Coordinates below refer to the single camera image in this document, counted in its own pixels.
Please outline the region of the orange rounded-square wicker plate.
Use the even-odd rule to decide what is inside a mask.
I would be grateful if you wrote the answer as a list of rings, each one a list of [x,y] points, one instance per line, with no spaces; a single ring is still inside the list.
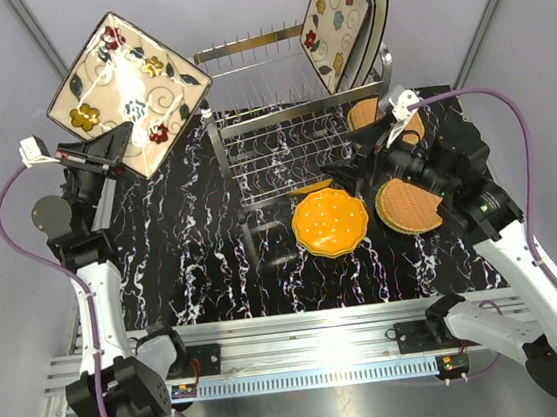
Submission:
[[[419,113],[414,112],[414,116],[408,124],[402,140],[410,145],[416,146],[423,141],[425,135],[425,128]],[[394,117],[392,114],[383,114],[379,109],[378,99],[369,98],[358,102],[347,114],[347,122],[350,127],[350,132],[354,129],[369,126],[373,122],[387,122],[390,125],[394,124]]]

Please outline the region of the cream floral square plate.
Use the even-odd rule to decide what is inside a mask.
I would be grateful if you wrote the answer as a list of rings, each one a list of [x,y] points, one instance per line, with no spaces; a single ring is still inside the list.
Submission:
[[[195,64],[109,11],[64,76],[47,116],[83,140],[130,122],[123,163],[151,178],[211,84]]]

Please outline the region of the orange ceramic plate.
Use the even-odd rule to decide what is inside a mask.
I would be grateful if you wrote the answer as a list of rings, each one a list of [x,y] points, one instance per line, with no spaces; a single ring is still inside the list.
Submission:
[[[343,189],[332,188],[308,194],[295,208],[291,222],[298,245],[342,237],[363,241],[368,224],[369,215],[362,200]]]

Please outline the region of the black rimmed square plate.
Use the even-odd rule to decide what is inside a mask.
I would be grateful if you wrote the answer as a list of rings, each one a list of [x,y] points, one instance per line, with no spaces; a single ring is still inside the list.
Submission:
[[[365,77],[364,81],[360,85],[362,85],[371,74],[371,69],[374,65],[376,57],[379,54],[388,18],[388,5],[389,0],[376,0],[376,12],[373,25],[374,30],[371,35],[372,38],[369,43],[370,47],[368,49],[368,54],[364,59],[363,66],[361,68],[361,71],[363,73],[368,73],[368,75]]]

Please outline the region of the white black-rimmed square plate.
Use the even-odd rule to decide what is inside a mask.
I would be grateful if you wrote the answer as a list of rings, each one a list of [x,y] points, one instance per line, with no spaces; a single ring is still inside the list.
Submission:
[[[368,54],[370,40],[374,30],[376,0],[353,0],[353,10],[358,14],[348,13],[347,23],[352,24],[349,30],[353,40],[349,49],[349,56],[344,72],[344,89],[359,87],[368,73],[363,73],[361,68]]]

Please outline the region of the green ceramic plate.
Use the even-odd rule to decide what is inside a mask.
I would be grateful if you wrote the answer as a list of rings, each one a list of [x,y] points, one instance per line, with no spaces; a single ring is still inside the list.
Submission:
[[[361,238],[353,238],[350,240],[342,237],[333,240],[301,244],[301,246],[315,257],[319,256],[334,259],[343,255],[352,254],[352,252],[354,252],[360,245],[361,241]]]

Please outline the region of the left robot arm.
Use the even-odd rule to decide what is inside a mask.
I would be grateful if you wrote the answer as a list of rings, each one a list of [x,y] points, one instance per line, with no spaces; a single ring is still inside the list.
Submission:
[[[48,239],[52,265],[73,285],[88,339],[78,379],[66,387],[67,403],[78,417],[167,417],[172,402],[166,379],[180,378],[190,368],[189,352],[171,326],[154,325],[136,347],[130,345],[116,249],[108,231],[95,225],[105,182],[125,176],[133,129],[126,121],[89,140],[61,143],[54,152],[35,136],[19,147],[26,168],[64,169],[61,194],[39,199],[31,214]]]

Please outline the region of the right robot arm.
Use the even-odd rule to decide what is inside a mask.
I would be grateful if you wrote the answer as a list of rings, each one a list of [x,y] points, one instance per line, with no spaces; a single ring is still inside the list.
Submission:
[[[402,137],[390,140],[378,124],[349,139],[358,143],[356,153],[322,166],[326,175],[350,194],[366,184],[384,190],[398,180],[438,197],[443,225],[506,279],[538,324],[529,330],[451,293],[426,309],[428,340],[440,348],[466,340],[492,349],[557,398],[557,267],[535,242],[528,210],[486,176],[490,152],[479,130],[470,122],[445,123],[425,151]]]

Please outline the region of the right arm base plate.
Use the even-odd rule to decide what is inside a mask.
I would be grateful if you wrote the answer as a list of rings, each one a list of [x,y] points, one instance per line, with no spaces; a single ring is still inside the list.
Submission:
[[[395,323],[393,332],[401,354],[426,352],[441,347],[435,325],[428,320]]]

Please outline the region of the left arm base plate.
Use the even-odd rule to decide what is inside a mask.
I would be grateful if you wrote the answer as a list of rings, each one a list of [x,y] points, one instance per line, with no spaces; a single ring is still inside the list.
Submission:
[[[194,367],[201,377],[217,376],[222,373],[221,357],[221,345],[218,343],[189,345],[186,348],[185,357],[174,370],[172,378],[191,378],[194,375]]]

